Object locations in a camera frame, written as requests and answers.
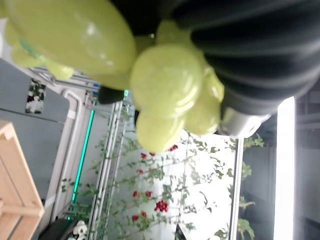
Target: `silver metal cap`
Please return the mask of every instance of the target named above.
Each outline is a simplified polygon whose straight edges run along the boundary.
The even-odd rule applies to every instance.
[[[217,131],[221,135],[230,137],[249,138],[270,116],[270,114],[248,115],[227,107],[222,113],[222,119]]]

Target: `framed picture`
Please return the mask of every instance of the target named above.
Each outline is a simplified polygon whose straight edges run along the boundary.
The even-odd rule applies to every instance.
[[[26,100],[25,113],[41,114],[44,109],[44,100],[46,96],[46,85],[31,79],[28,97]]]

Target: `black ribbed object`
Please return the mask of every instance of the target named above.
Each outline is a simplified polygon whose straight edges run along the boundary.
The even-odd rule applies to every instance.
[[[98,102],[100,104],[114,104],[124,99],[125,91],[111,89],[101,86],[98,92]]]
[[[161,19],[192,30],[225,86],[224,107],[274,113],[305,94],[320,73],[319,0],[112,0],[135,35]]]

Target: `fluorescent light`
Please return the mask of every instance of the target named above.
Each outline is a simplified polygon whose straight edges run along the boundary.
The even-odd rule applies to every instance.
[[[273,240],[292,240],[295,200],[295,99],[278,107]]]

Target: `wooden crate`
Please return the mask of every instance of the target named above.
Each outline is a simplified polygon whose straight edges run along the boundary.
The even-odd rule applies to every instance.
[[[0,240],[31,239],[43,214],[14,126],[0,120]]]

